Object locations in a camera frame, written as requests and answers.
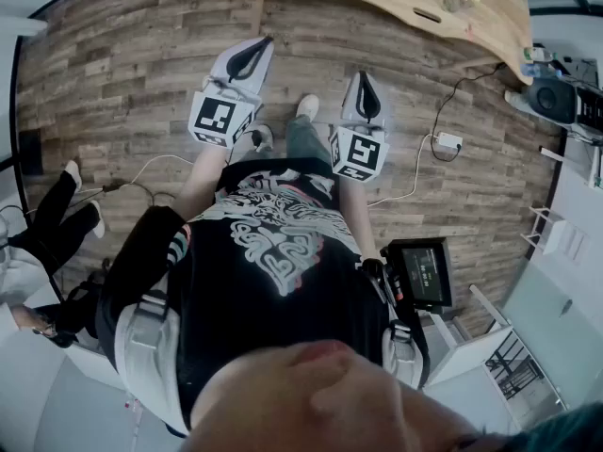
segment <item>wooden floor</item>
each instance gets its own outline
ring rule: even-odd
[[[187,133],[192,95],[215,57],[250,37],[253,1],[62,0],[44,18],[47,34],[24,45],[18,75],[19,129],[41,129],[42,138],[45,175],[25,180],[31,208],[75,156],[86,188],[131,180],[156,155],[193,159],[199,145]],[[411,190],[418,145],[437,107],[461,76],[491,70],[437,70],[481,51],[353,0],[266,0],[260,32],[275,39],[276,51],[259,120],[272,126],[279,152],[285,122],[304,93],[321,99],[318,130],[326,138],[358,69],[388,88],[392,149],[369,185],[371,201]],[[504,72],[464,82],[442,112],[438,131],[464,139],[459,157],[439,162],[426,148],[416,194],[370,210],[379,246],[395,238],[449,237],[457,306],[472,331],[485,318],[468,286],[477,284],[494,301],[508,290],[527,249],[519,234],[531,226],[529,206],[543,203],[551,184],[551,164],[539,146],[555,149],[558,140],[554,127],[504,102],[500,78],[515,82]],[[244,151],[239,144],[236,156]],[[173,194],[187,172],[187,164],[162,159],[139,181]],[[148,204],[133,186],[102,197],[106,236],[89,236],[65,266],[64,292],[116,255]]]

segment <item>shoe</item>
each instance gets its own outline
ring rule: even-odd
[[[314,95],[306,95],[303,99],[301,99],[300,104],[298,105],[298,116],[308,116],[310,118],[310,122],[312,122],[318,113],[318,109],[320,108],[320,99]]]
[[[97,238],[101,239],[105,235],[105,220],[103,219],[103,215],[101,214],[101,205],[96,200],[90,201],[90,204],[92,204],[96,208],[96,212],[98,213],[99,218],[98,224],[93,229],[94,235]]]
[[[258,125],[252,130],[252,142],[257,153],[266,150],[271,151],[274,146],[272,130],[265,124]]]
[[[82,188],[82,176],[79,175],[79,166],[75,161],[69,161],[65,166],[65,172],[68,172],[75,181],[75,192]]]

